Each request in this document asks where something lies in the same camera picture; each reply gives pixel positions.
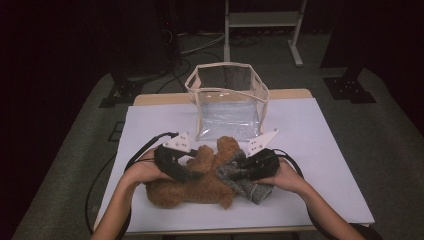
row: black stand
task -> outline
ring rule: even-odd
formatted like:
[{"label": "black stand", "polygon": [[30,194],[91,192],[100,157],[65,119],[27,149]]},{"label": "black stand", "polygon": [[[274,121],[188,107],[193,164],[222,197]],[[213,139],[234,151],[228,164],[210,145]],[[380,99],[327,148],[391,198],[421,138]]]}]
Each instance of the black stand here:
[{"label": "black stand", "polygon": [[350,100],[351,103],[375,103],[371,93],[364,90],[358,81],[362,65],[347,68],[342,77],[324,78],[327,88],[335,100]]}]

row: human hand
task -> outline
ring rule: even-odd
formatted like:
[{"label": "human hand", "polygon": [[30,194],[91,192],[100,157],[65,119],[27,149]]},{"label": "human hand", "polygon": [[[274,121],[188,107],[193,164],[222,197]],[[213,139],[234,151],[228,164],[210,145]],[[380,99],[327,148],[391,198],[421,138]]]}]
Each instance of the human hand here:
[{"label": "human hand", "polygon": [[274,176],[263,178],[255,181],[255,183],[271,184],[280,189],[298,193],[306,187],[308,183],[290,166],[283,157],[279,158],[280,167]]},{"label": "human hand", "polygon": [[158,178],[172,179],[167,174],[160,171],[154,162],[155,148],[147,150],[125,173],[123,178],[137,183],[146,183],[154,181]]}]

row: forearm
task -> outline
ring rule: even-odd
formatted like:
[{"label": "forearm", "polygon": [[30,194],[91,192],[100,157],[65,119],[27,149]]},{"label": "forearm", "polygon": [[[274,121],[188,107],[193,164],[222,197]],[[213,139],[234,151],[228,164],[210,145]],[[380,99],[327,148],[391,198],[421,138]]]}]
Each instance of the forearm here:
[{"label": "forearm", "polygon": [[364,239],[308,183],[297,192],[315,220],[338,239]]},{"label": "forearm", "polygon": [[91,239],[115,239],[119,234],[131,208],[137,183],[121,178],[109,205]]}]

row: white shelf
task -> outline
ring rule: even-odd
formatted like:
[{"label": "white shelf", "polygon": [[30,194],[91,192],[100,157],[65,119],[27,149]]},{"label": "white shelf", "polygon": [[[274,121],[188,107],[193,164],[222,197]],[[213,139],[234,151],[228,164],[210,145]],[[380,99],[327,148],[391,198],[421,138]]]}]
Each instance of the white shelf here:
[{"label": "white shelf", "polygon": [[296,26],[299,12],[248,12],[230,13],[229,27],[280,27]]}]

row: gray fabric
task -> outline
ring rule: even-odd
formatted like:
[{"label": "gray fabric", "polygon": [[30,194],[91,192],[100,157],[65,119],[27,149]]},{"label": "gray fabric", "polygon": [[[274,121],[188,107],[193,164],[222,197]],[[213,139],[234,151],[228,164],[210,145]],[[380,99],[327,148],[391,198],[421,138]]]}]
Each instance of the gray fabric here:
[{"label": "gray fabric", "polygon": [[239,150],[224,165],[219,167],[216,174],[225,184],[231,186],[240,196],[259,205],[271,193],[274,186],[268,184],[255,184],[249,179],[232,181],[229,177],[231,174],[246,171],[244,169],[237,168],[237,159],[246,159],[246,155],[243,150]]}]

